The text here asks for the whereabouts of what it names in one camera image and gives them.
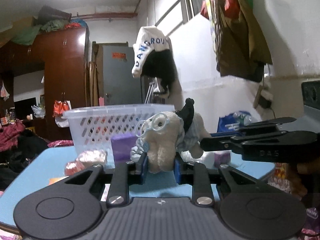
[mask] black hat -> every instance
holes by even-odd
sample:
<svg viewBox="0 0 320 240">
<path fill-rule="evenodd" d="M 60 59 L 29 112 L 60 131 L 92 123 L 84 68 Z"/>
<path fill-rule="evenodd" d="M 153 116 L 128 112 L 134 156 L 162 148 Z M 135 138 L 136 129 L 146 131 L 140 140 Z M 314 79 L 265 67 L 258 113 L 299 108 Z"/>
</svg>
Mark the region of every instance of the black hat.
<svg viewBox="0 0 320 240">
<path fill-rule="evenodd" d="M 175 112 L 177 116 L 183 119 L 183 129 L 185 133 L 189 130 L 193 116 L 195 115 L 194 103 L 195 101 L 193 99 L 187 98 L 184 107 L 180 111 Z"/>
</svg>

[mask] cardboard box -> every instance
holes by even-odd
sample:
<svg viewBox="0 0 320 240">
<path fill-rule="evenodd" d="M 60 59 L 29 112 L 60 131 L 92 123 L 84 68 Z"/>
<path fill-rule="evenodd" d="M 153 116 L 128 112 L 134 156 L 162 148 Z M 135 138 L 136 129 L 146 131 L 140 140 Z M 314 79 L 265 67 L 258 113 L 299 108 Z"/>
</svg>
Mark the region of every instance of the cardboard box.
<svg viewBox="0 0 320 240">
<path fill-rule="evenodd" d="M 36 19 L 29 16 L 12 23 L 12 28 L 0 33 L 0 48 L 11 40 L 14 36 L 19 34 L 24 28 L 35 26 Z"/>
</svg>

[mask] white basket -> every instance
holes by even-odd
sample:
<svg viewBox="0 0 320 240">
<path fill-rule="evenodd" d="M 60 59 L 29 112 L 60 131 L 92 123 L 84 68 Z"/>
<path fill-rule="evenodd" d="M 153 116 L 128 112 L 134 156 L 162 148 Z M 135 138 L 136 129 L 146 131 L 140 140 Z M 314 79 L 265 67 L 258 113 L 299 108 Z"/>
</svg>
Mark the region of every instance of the white basket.
<svg viewBox="0 0 320 240">
<path fill-rule="evenodd" d="M 77 108 L 63 113 L 68 118 L 76 152 L 108 149 L 117 134 L 133 133 L 140 120 L 159 112 L 174 111 L 173 105 L 119 105 Z"/>
</svg>

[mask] window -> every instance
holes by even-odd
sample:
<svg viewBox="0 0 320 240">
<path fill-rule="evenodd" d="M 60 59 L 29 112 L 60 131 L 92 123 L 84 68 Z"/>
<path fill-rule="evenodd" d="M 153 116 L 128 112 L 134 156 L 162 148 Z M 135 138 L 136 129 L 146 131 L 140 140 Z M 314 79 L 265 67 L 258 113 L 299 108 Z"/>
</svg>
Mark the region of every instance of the window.
<svg viewBox="0 0 320 240">
<path fill-rule="evenodd" d="M 187 23 L 200 12 L 203 1 L 204 0 L 181 1 L 183 23 Z"/>
</svg>

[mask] purple sponge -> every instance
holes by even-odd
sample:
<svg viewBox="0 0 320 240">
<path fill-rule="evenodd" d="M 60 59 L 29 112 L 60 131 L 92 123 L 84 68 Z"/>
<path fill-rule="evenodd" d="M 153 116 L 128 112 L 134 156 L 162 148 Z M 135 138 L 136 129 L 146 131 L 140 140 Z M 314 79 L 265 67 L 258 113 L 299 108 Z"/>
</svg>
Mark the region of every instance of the purple sponge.
<svg viewBox="0 0 320 240">
<path fill-rule="evenodd" d="M 228 164 L 231 161 L 231 151 L 216 151 L 214 153 L 214 166 L 218 168 L 221 164 Z"/>
<path fill-rule="evenodd" d="M 111 138 L 115 166 L 130 161 L 130 151 L 136 145 L 137 137 L 132 134 L 120 134 Z"/>
</svg>

